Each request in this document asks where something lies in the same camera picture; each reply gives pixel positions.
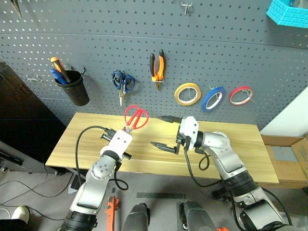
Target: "blue pen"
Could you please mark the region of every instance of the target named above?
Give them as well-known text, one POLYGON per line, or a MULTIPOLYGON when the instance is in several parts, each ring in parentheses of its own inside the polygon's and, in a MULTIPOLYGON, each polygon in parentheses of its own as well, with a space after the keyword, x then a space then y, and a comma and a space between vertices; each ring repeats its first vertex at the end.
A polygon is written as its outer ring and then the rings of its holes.
POLYGON ((56 70, 56 69, 51 69, 50 72, 54 75, 55 79, 58 80, 59 83, 61 84, 67 84, 66 80, 63 78, 63 76, 56 70))

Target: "white wall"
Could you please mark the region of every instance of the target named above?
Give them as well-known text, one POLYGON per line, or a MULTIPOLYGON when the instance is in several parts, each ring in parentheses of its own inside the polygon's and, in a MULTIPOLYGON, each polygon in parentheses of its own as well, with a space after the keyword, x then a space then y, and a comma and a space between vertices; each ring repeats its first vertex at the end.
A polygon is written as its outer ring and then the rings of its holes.
POLYGON ((308 134, 308 88, 303 90, 265 128, 264 135, 305 136, 308 134))

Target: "floor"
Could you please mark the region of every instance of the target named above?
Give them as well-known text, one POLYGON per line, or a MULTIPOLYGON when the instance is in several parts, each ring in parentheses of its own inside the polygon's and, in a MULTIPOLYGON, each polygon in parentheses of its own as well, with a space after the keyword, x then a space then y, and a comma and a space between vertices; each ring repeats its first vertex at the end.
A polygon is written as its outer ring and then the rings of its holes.
MULTIPOLYGON (((36 190, 43 195, 55 195, 60 192, 67 184, 71 177, 71 173, 66 173, 62 176, 48 175, 44 184, 40 185, 36 190)), ((19 180, 29 187, 36 185, 44 178, 44 174, 28 174, 21 172, 4 172, 0 173, 0 184, 9 180, 19 180)), ((115 195, 120 200, 119 209, 116 211, 115 230, 121 230, 126 215, 130 209, 137 203, 146 203, 151 210, 151 221, 149 231, 177 231, 178 230, 178 216, 177 206, 180 202, 185 200, 195 200, 207 209, 210 217, 217 227, 227 227, 231 231, 237 231, 237 227, 232 218, 230 203, 220 202, 211 198, 211 190, 215 188, 199 188, 189 177, 174 177, 161 176, 152 174, 138 174, 138 173, 118 173, 118 178, 123 179, 129 184, 129 190, 122 192, 118 189, 112 193, 115 188, 114 182, 110 182, 107 187, 107 194, 103 205, 105 207, 106 200, 110 195, 115 195), (148 198, 146 193, 174 193, 174 199, 148 198)), ((203 180, 202 183, 209 183, 211 180, 203 180)), ((25 192, 27 188, 16 182, 8 183, 0 187, 0 203, 25 192)), ((271 189, 285 204, 289 213, 292 214, 296 224, 308 224, 308 197, 302 190, 294 189, 271 189)), ((75 193, 68 194, 66 189, 61 195, 55 198, 43 198, 33 192, 28 192, 7 205, 28 205, 51 218, 64 218, 68 209, 74 199, 75 193)), ((12 214, 14 208, 7 208, 12 214)), ((0 219, 7 219, 8 215, 5 211, 0 210, 0 219)), ((104 231, 106 215, 104 208, 98 215, 98 226, 94 231, 104 231)), ((53 221, 43 218, 38 213, 31 210, 31 218, 29 226, 32 231, 55 231, 62 224, 62 221, 53 221)))

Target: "wooden table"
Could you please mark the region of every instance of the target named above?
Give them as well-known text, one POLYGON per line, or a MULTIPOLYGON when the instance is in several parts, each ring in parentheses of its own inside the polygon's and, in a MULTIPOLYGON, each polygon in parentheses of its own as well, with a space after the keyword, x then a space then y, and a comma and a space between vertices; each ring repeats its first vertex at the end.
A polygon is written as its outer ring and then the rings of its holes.
MULTIPOLYGON (((46 165, 75 168, 75 145, 79 133, 86 127, 99 125, 118 130, 124 127, 123 116, 76 113, 65 132, 55 146, 46 165)), ((279 183, 270 157, 256 125, 232 124, 218 122, 199 122, 200 131, 222 131, 231 141, 231 146, 239 155, 251 176, 256 182, 279 183)), ((149 123, 141 129, 134 130, 132 143, 127 153, 130 160, 124 159, 120 171, 154 173, 163 175, 189 176, 183 147, 179 155, 159 150, 150 144, 156 141, 176 146, 175 139, 179 124, 167 123, 150 118, 149 123)), ((108 142, 100 139, 103 131, 94 128, 86 131, 81 137, 78 149, 80 168, 89 169, 92 163, 100 158, 100 150, 108 142)), ((200 171, 198 163, 202 156, 189 151, 192 171, 196 177, 216 178, 219 174, 211 160, 206 171, 200 171)))

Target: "gray pegboard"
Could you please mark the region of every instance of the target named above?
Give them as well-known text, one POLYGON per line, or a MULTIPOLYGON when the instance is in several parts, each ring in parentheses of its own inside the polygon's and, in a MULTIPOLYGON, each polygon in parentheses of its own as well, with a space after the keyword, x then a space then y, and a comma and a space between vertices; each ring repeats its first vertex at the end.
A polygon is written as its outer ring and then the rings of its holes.
POLYGON ((265 16, 268 3, 264 2, 233 1, 230 9, 228 1, 193 3, 193 12, 184 16, 177 1, 72 4, 64 0, 61 8, 51 1, 23 1, 20 7, 22 12, 27 10, 23 14, 25 22, 10 13, 11 4, 3 3, 6 13, 1 18, 5 21, 1 24, 1 55, 65 124, 75 112, 122 115, 127 105, 136 103, 151 116, 192 115, 199 120, 258 124, 263 128, 307 86, 308 52, 295 48, 307 46, 307 30, 275 25, 265 16), (244 17, 244 22, 236 21, 244 17), (115 25, 116 18, 129 23, 115 25), (106 23, 97 26, 98 20, 106 23), (163 23, 160 21, 169 26, 158 26, 163 23), (196 27, 200 24, 215 28, 196 27), (251 29, 240 30, 243 24, 251 29), (234 32, 226 30, 231 27, 234 32), (165 51, 167 65, 160 92, 150 81, 148 66, 149 54, 157 56, 159 49, 165 51), (49 73, 52 56, 60 57, 66 68, 70 64, 79 71, 83 65, 86 67, 84 82, 89 104, 73 105, 58 88, 49 73), (118 90, 110 81, 115 68, 137 79, 122 108, 118 90), (38 75, 43 81, 28 82, 27 75, 38 75), (186 82, 197 83, 202 98, 210 91, 209 85, 223 86, 228 94, 216 110, 206 114, 201 110, 202 100, 189 107, 175 102, 175 89, 186 82), (232 106, 229 93, 241 85, 252 87, 255 98, 244 106, 232 106))

